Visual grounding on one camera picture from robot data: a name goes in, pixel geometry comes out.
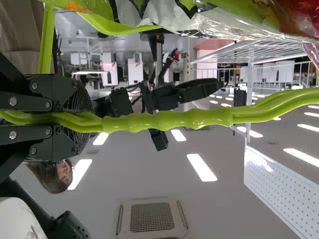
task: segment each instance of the person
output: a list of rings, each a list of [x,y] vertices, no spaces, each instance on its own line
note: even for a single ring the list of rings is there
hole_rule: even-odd
[[[62,160],[56,165],[46,162],[26,162],[41,185],[51,194],[67,190],[73,180],[73,169],[70,159]]]

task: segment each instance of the white pegboard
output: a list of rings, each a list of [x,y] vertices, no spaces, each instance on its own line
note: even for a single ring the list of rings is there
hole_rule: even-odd
[[[244,183],[300,238],[319,239],[319,185],[249,146]]]

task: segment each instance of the white machine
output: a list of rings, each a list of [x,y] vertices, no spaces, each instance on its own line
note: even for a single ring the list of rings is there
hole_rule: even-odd
[[[134,85],[143,81],[143,61],[142,54],[135,53],[133,58],[128,59],[129,85]]]

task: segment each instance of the green frame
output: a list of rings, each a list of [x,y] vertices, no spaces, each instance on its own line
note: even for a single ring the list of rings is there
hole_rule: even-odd
[[[162,111],[155,115],[130,114],[103,119],[88,112],[27,114],[20,111],[0,111],[0,116],[16,125],[60,124],[81,133],[120,130],[139,132],[148,128],[166,131],[185,126],[193,129],[218,124],[230,127],[235,123],[264,122],[298,107],[319,103],[319,88],[287,90],[270,95],[252,106],[219,107],[214,110],[192,109],[177,113]]]

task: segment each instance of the lime green pipe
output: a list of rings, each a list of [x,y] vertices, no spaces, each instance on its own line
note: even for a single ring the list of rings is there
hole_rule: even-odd
[[[278,92],[253,106],[220,107],[214,110],[191,109],[183,113],[161,111],[155,115],[130,114],[119,118],[106,116],[102,119],[87,112],[72,115],[0,111],[0,116],[16,125],[60,124],[82,133],[113,133],[120,130],[139,132],[148,128],[166,131],[180,126],[199,129],[212,124],[230,127],[235,123],[264,122],[314,103],[319,103],[319,88]]]
[[[53,11],[53,5],[46,3],[44,8],[38,74],[50,74],[51,71],[54,24],[55,12]]]

